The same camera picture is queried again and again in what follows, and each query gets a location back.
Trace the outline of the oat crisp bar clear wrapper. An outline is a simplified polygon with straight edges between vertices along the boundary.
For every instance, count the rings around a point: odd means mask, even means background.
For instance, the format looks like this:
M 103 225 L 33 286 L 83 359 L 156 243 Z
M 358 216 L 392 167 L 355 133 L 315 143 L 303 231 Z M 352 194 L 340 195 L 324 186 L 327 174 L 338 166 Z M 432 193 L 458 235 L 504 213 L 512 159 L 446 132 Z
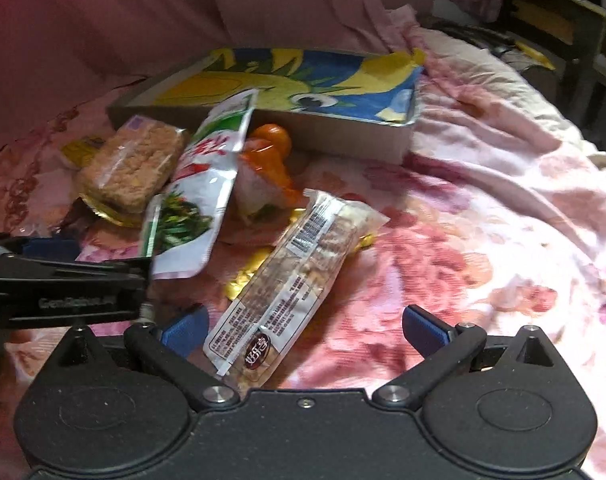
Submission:
M 174 171 L 187 138 L 183 128 L 131 117 L 79 172 L 80 197 L 101 214 L 141 216 Z

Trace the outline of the long nut bar clear wrapper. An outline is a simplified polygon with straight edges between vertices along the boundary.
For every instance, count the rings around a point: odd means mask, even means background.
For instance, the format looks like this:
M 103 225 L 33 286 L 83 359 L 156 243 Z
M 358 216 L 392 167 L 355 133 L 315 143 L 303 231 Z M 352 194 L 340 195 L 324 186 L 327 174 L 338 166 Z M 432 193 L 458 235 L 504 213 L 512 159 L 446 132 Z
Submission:
M 205 338 L 215 375 L 241 396 L 260 388 L 323 304 L 345 260 L 389 222 L 359 200 L 308 188 L 306 208 Z

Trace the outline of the green white pickle snack pouch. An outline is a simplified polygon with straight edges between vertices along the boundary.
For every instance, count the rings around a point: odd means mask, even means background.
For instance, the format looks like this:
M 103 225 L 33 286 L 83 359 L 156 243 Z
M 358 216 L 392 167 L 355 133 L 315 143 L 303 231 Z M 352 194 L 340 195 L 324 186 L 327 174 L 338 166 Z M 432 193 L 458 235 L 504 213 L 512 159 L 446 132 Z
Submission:
M 154 281 L 193 278 L 209 262 L 258 96 L 243 90 L 215 105 L 188 141 L 154 211 Z

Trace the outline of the orange jelly snack packet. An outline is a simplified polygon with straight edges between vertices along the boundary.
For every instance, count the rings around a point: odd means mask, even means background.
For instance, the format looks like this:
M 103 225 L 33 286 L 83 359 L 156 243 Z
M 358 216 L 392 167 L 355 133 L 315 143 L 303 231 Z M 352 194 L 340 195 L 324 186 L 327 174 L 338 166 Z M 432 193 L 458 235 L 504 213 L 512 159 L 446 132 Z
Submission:
M 260 217 L 265 208 L 299 206 L 303 193 L 294 186 L 286 167 L 292 143 L 289 132 L 276 124 L 255 128 L 238 155 L 233 186 L 237 210 L 245 222 Z

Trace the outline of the gold foil candy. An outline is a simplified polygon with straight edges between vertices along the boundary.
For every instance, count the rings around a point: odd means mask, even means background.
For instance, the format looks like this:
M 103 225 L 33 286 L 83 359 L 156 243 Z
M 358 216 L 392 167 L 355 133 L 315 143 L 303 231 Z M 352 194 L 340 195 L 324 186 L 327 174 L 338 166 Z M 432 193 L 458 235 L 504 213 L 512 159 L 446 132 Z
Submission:
M 241 290 L 248 285 L 251 278 L 253 278 L 253 275 L 260 269 L 261 265 L 272 251 L 273 248 L 271 247 L 261 247 L 253 252 L 249 260 L 241 266 L 238 273 L 226 283 L 225 296 L 228 300 L 233 301 L 238 297 Z

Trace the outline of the yellow snack packet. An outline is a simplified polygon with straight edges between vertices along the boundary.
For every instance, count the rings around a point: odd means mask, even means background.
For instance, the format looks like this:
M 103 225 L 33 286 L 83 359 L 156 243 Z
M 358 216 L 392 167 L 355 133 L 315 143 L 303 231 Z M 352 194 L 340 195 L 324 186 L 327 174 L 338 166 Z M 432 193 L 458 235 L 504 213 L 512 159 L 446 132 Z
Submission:
M 101 136 L 83 136 L 64 144 L 59 150 L 64 165 L 79 170 L 87 166 L 106 140 Z

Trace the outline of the pink floral bed sheet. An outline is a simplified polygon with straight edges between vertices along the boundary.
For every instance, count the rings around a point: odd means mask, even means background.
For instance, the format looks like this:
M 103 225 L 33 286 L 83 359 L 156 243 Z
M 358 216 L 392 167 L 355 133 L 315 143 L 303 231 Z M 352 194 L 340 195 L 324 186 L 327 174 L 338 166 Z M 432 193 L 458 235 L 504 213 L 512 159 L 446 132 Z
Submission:
M 402 167 L 312 155 L 292 170 L 301 188 L 369 202 L 391 221 L 343 266 L 265 387 L 373 391 L 420 361 L 401 333 L 406 304 L 490 334 L 538 325 L 595 405 L 599 429 L 585 469 L 606 479 L 606 155 L 511 68 L 440 32 L 415 32 L 437 71 L 454 76 L 447 79 L 462 102 L 422 79 L 422 113 Z M 0 231 L 62 219 L 72 174 L 59 148 L 85 134 L 109 136 L 105 108 L 122 92 L 2 141 Z M 13 411 L 63 333 L 20 330 L 6 344 L 0 479 L 28 470 Z

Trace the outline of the pink curtain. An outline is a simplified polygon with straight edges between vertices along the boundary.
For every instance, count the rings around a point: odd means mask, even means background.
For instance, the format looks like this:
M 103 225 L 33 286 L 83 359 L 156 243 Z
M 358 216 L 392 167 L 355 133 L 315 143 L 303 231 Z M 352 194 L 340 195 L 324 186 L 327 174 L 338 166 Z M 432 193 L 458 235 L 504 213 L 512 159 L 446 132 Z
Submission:
M 220 47 L 387 53 L 383 0 L 0 0 L 0 148 L 60 112 Z

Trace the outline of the grey cardboard tray colourful lining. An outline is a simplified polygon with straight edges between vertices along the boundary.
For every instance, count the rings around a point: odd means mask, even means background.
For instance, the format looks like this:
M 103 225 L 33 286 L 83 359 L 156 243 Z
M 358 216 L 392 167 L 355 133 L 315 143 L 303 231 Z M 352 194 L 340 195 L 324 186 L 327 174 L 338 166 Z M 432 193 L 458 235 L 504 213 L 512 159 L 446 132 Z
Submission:
M 397 165 L 419 115 L 419 49 L 389 54 L 222 48 L 150 78 L 107 108 L 113 127 L 140 114 L 196 129 L 215 105 L 255 89 L 252 125 L 285 128 L 292 145 Z

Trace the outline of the dark wooden cabinet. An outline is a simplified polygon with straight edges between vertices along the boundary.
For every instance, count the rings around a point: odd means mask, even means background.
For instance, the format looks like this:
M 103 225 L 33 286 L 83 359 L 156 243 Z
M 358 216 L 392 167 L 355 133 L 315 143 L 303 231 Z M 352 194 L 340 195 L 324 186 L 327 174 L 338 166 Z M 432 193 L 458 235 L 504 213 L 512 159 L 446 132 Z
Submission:
M 606 97 L 606 9 L 588 0 L 502 0 L 496 25 L 561 61 L 557 107 L 592 127 Z

